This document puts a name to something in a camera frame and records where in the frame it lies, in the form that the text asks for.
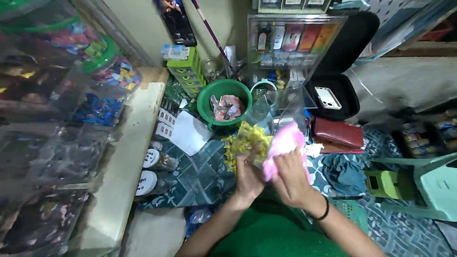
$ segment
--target white jar lid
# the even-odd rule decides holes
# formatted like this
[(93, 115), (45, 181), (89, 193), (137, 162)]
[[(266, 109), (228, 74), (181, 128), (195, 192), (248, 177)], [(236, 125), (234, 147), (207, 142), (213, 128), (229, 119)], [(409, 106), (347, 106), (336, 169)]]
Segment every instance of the white jar lid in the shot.
[(154, 189), (157, 184), (157, 175), (152, 171), (142, 171), (140, 181), (138, 181), (135, 196), (145, 195)]
[(154, 166), (160, 158), (160, 153), (156, 149), (148, 149), (146, 158), (144, 159), (143, 168), (149, 168)]

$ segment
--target wall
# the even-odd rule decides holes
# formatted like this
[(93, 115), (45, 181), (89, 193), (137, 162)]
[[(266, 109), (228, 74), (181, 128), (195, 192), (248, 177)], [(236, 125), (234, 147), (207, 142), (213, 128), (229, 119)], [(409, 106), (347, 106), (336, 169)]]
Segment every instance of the wall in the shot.
[[(162, 66), (160, 49), (173, 42), (152, 0), (103, 0), (134, 39), (153, 60)], [(182, 0), (192, 29), (197, 38), (202, 58), (220, 55), (216, 44), (207, 31), (190, 0)], [(250, 0), (198, 0), (202, 13), (224, 48), (235, 45), (237, 56), (246, 57), (247, 13)]]

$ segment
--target purple stick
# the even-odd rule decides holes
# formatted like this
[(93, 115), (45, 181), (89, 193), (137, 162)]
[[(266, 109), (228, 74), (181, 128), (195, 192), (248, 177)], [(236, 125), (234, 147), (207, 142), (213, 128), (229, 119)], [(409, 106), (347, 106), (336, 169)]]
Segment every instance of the purple stick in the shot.
[(206, 29), (208, 29), (209, 33), (211, 34), (211, 37), (213, 38), (214, 42), (215, 42), (216, 45), (218, 46), (219, 51), (221, 52), (222, 56), (224, 57), (225, 61), (227, 62), (228, 67), (230, 68), (230, 70), (231, 70), (232, 73), (233, 73), (233, 76), (236, 78), (236, 80), (239, 81), (239, 78), (238, 78), (238, 75), (237, 75), (236, 72), (235, 72), (235, 69), (233, 69), (232, 65), (230, 64), (229, 59), (227, 58), (227, 55), (225, 55), (224, 50), (223, 50), (222, 47), (221, 47), (221, 44), (219, 44), (219, 41), (218, 41), (218, 39), (216, 38), (216, 35), (214, 35), (213, 30), (212, 30), (211, 27), (209, 26), (208, 22), (206, 21), (205, 16), (203, 16), (202, 11), (200, 10), (200, 7), (199, 7), (198, 4), (197, 4), (197, 0), (191, 0), (191, 1), (192, 1), (192, 3), (194, 4), (195, 9), (197, 9), (198, 14), (199, 14), (200, 17), (202, 18), (202, 21), (203, 21), (203, 23), (205, 24)]

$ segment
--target pink cloth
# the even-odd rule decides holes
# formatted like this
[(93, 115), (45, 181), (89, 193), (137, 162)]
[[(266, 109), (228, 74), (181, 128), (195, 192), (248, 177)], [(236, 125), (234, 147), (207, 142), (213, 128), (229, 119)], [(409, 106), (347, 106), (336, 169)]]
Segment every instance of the pink cloth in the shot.
[(296, 122), (291, 122), (283, 128), (276, 131), (276, 134), (271, 140), (270, 149), (266, 156), (266, 160), (263, 162), (263, 174), (265, 181), (270, 181), (273, 174), (278, 173), (278, 168), (273, 160), (274, 156), (282, 155), (292, 152), (296, 147), (300, 149), (302, 153), (303, 167), (305, 168), (308, 183), (312, 183), (311, 176), (308, 173), (306, 166), (306, 154), (303, 151), (305, 146), (305, 137), (303, 133), (298, 129)]

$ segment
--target green plastic stool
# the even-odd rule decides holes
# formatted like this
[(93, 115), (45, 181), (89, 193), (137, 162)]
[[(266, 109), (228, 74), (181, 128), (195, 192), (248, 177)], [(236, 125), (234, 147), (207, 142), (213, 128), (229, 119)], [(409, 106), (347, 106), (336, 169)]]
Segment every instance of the green plastic stool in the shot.
[(381, 204), (381, 208), (436, 220), (457, 221), (457, 169), (447, 167), (457, 153), (433, 159), (380, 158), (372, 161), (414, 166), (414, 182), (426, 207)]
[(365, 234), (368, 234), (368, 218), (367, 212), (364, 208), (360, 207), (355, 200), (336, 200), (330, 199), (335, 208), (337, 208), (342, 214), (356, 224)]
[(372, 196), (413, 200), (414, 187), (405, 174), (394, 171), (365, 171), (368, 192)]

